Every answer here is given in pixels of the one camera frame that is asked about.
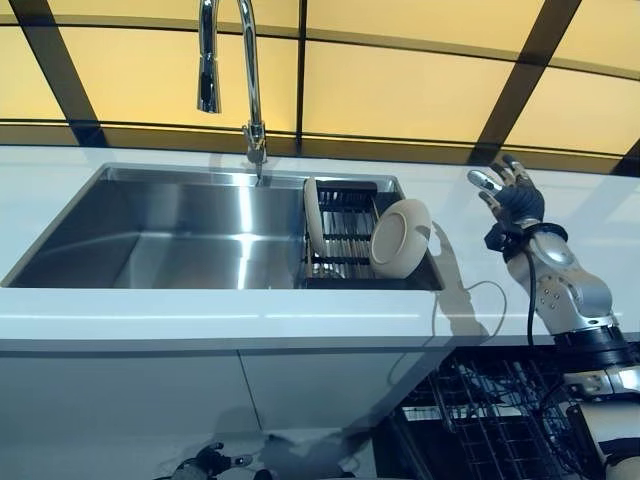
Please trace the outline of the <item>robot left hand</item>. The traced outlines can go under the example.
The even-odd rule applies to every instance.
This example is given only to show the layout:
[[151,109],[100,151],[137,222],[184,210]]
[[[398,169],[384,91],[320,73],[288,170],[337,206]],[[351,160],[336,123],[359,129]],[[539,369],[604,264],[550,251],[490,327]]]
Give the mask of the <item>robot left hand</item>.
[[253,455],[228,456],[222,453],[223,448],[222,443],[215,443],[204,447],[196,454],[195,466],[204,473],[206,479],[214,479],[233,468],[244,468],[253,463]]

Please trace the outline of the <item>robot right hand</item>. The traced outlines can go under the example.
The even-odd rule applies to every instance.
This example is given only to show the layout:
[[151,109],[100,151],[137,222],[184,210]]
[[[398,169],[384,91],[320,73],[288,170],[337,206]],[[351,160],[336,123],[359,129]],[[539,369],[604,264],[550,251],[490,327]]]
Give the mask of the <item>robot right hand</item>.
[[504,154],[490,168],[498,180],[480,170],[470,170],[467,179],[479,189],[479,198],[494,217],[499,222],[524,227],[542,222],[545,200],[524,165],[513,155]]

